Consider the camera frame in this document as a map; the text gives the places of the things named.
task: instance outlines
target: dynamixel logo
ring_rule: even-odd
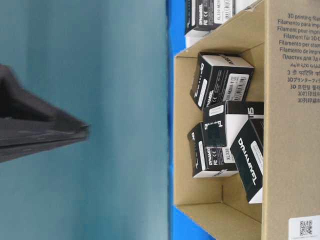
[[[214,91],[210,91],[209,92],[209,97],[208,97],[208,101],[206,102],[206,106],[209,107],[210,103],[211,103],[211,99],[212,99],[212,95],[214,94]]]
[[[226,55],[220,54],[220,56],[223,57],[230,65],[235,65],[235,63]]]
[[[257,175],[255,173],[255,170],[250,162],[250,159],[248,157],[248,154],[247,154],[247,150],[246,150],[246,147],[244,145],[244,141],[242,140],[242,138],[240,137],[239,141],[238,141],[239,145],[240,145],[240,148],[244,154],[244,157],[245,157],[245,160],[246,160],[246,163],[248,164],[248,167],[249,167],[249,170],[250,170],[250,173],[251,173],[251,176],[252,176],[252,182],[254,185],[256,185],[256,180],[257,180]]]
[[[202,73],[204,71],[204,68],[205,68],[205,64],[202,62],[201,66],[200,66],[200,76],[199,76],[199,80],[198,80],[198,87],[196,89],[196,92],[194,93],[194,97],[195,98],[198,96],[198,92],[199,92],[199,88],[200,88],[200,82],[201,82]]]
[[[212,155],[211,155],[211,150],[210,148],[206,149],[206,152],[208,153],[208,161],[209,161],[209,165],[212,166],[213,162],[212,162]]]
[[[214,125],[214,124],[217,124],[219,128],[222,128],[222,127],[223,127],[221,121],[214,121],[214,122],[206,123],[206,124],[204,125],[204,130],[207,130],[207,129],[208,129],[208,126]]]
[[[203,25],[203,21],[204,21],[204,16],[203,16],[203,8],[204,8],[204,5],[201,3],[199,5],[199,25]]]

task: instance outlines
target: white label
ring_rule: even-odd
[[[242,101],[248,80],[248,74],[231,73],[226,84],[223,101]]]
[[[223,161],[225,164],[234,164],[235,159],[228,147],[222,148]]]
[[[224,24],[233,15],[233,0],[214,0],[214,23]]]
[[[206,88],[207,88],[208,81],[206,79],[203,79],[201,91],[200,91],[200,96],[198,100],[198,106],[202,106],[202,102],[204,101],[205,93],[206,93]]]
[[[224,174],[224,173],[227,172],[227,171],[228,171],[228,169],[222,169],[220,172],[216,173],[216,174],[213,175],[213,176],[214,176],[214,177],[218,177],[218,176]]]
[[[264,119],[265,115],[258,115],[258,114],[250,114],[251,119]]]
[[[251,143],[251,150],[253,152],[254,158],[256,160],[256,163],[259,166],[260,172],[262,175],[264,175],[264,156],[262,155],[259,146],[256,141],[253,141]]]
[[[196,0],[191,1],[191,24],[196,25]]]
[[[290,218],[288,240],[320,240],[320,215]]]
[[[204,145],[202,144],[202,141],[198,143],[199,145],[199,152],[200,152],[200,161],[201,161],[201,167],[202,170],[206,170],[206,163],[205,163],[205,154],[204,154]]]
[[[209,110],[209,116],[212,117],[217,114],[222,114],[224,112],[224,105],[213,107]]]

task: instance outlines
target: dynamixel servo box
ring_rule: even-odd
[[[260,101],[223,101],[203,110],[203,139],[210,148],[230,148],[249,119],[264,119]]]
[[[230,149],[207,147],[203,138],[203,123],[198,123],[187,135],[194,178],[228,177],[237,171]]]
[[[235,0],[185,0],[186,37],[203,37],[235,14]]]
[[[231,153],[249,204],[262,203],[264,169],[264,120],[251,118],[236,136]]]
[[[254,67],[242,57],[200,52],[190,95],[198,108],[244,101]]]

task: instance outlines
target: product label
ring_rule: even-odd
[[[251,143],[251,150],[253,152],[256,163],[258,164],[258,167],[261,171],[261,174],[263,175],[264,174],[264,156],[262,155],[256,141],[253,141]]]
[[[211,148],[211,154],[214,166],[222,166],[225,164],[224,155],[221,148]]]
[[[224,173],[227,172],[227,171],[228,171],[228,169],[222,169],[220,172],[218,172],[217,174],[215,174],[215,175],[213,175],[213,176],[214,176],[214,177],[218,177],[218,176],[224,174]]]
[[[217,114],[222,114],[224,112],[224,105],[213,107],[209,110],[209,116],[212,117]]]
[[[233,0],[214,1],[214,23],[224,24],[233,16]]]
[[[206,170],[206,162],[205,162],[205,154],[204,154],[204,145],[202,141],[198,143],[199,146],[199,152],[200,152],[200,161],[201,161],[201,167],[202,170]]]
[[[214,24],[214,2],[215,0],[200,0],[198,5],[199,25],[211,27]]]
[[[320,240],[320,215],[290,218],[288,240]]]
[[[205,93],[206,93],[206,88],[207,88],[208,81],[206,79],[203,79],[201,91],[200,91],[200,96],[198,100],[198,106],[202,106],[202,102],[204,101]]]
[[[222,148],[222,154],[223,154],[223,161],[226,164],[234,164],[235,159],[234,156],[232,156],[231,151],[228,147]]]
[[[223,101],[242,101],[248,80],[248,74],[231,73],[226,84]]]

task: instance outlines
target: stacked boxes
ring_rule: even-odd
[[[262,202],[264,103],[245,101],[254,67],[236,55],[200,52],[190,95],[203,122],[189,133],[194,178],[239,172],[249,203]]]

